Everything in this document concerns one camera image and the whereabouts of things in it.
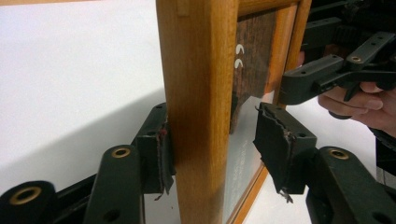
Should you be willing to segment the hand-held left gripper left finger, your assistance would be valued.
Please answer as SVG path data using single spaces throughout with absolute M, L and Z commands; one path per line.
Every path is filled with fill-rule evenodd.
M 176 169 L 166 103 L 152 107 L 134 139 L 134 145 L 143 161 L 143 192 L 168 194 L 174 184 Z

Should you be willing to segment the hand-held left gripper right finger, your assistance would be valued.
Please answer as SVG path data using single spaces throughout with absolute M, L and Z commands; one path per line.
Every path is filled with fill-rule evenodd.
M 276 192 L 303 194 L 307 161 L 314 157 L 317 137 L 285 109 L 260 103 L 253 144 L 273 178 Z

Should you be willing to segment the wooden photo frame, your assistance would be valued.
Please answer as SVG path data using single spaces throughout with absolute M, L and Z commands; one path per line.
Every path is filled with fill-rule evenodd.
M 312 0 L 156 0 L 183 224 L 220 224 L 237 22 L 275 12 L 266 92 L 297 65 Z

